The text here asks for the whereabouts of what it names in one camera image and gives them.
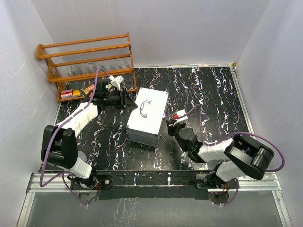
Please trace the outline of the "grey storage box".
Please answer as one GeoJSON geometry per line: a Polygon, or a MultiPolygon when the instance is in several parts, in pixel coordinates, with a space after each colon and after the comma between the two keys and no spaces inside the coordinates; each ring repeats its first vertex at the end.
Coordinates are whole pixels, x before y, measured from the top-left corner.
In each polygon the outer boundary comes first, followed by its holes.
{"type": "Polygon", "coordinates": [[[169,93],[140,88],[126,124],[128,139],[132,142],[157,147],[167,111],[169,93]]]}

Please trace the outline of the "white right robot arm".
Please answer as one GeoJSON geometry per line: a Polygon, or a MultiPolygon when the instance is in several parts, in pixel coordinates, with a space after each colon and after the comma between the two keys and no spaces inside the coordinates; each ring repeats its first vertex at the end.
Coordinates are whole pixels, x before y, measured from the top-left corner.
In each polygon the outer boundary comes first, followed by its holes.
{"type": "Polygon", "coordinates": [[[274,157],[271,148],[247,134],[206,145],[183,121],[170,119],[166,124],[168,134],[175,137],[181,150],[187,152],[193,162],[219,161],[209,175],[197,179],[198,184],[206,187],[221,188],[230,180],[242,176],[261,180],[274,157]]]}

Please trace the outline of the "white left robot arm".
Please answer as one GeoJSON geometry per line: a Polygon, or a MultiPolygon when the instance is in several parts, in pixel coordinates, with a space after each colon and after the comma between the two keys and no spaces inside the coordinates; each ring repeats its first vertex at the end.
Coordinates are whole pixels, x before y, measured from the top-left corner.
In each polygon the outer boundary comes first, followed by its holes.
{"type": "Polygon", "coordinates": [[[88,189],[94,188],[98,177],[93,167],[81,158],[76,138],[106,107],[136,109],[138,105],[130,98],[126,88],[117,88],[108,80],[97,80],[78,108],[62,122],[47,125],[43,133],[41,160],[42,171],[53,165],[72,175],[71,180],[88,189]]]}

